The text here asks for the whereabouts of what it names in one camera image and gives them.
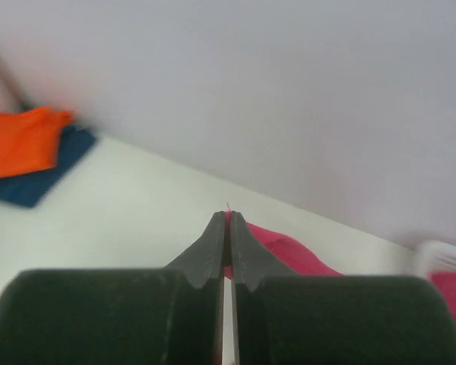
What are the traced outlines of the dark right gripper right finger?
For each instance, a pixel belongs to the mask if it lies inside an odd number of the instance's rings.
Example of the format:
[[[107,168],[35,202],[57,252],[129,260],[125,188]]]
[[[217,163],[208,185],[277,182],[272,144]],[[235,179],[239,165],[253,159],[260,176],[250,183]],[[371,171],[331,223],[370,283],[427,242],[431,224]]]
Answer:
[[[257,289],[266,278],[295,277],[252,234],[241,213],[230,214],[233,338],[237,364],[269,364],[270,345],[264,306]]]

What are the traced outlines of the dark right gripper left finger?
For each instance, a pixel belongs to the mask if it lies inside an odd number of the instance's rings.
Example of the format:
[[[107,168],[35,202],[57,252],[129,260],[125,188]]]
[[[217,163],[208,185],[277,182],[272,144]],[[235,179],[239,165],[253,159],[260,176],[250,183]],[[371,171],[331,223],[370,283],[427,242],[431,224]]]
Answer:
[[[223,352],[225,214],[166,266],[176,275],[163,364],[220,364]]]

